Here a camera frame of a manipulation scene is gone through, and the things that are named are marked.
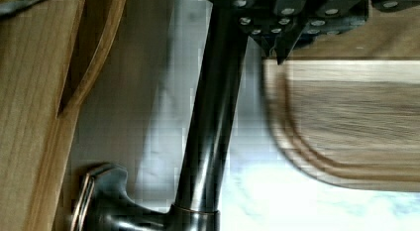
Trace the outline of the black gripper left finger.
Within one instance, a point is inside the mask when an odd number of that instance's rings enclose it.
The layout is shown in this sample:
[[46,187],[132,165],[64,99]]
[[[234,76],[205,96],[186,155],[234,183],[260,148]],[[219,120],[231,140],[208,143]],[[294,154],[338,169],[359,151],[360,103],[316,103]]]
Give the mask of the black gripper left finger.
[[282,64],[290,53],[314,42],[306,34],[317,0],[208,0],[229,10],[240,29],[249,35],[267,57]]

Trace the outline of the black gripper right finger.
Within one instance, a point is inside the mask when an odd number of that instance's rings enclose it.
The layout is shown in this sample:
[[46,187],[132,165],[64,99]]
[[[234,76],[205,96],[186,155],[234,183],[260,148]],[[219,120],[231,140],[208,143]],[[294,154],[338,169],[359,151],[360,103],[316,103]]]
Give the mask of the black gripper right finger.
[[323,34],[341,34],[364,25],[369,4],[382,13],[393,13],[418,6],[419,0],[290,0],[290,48],[310,45]]

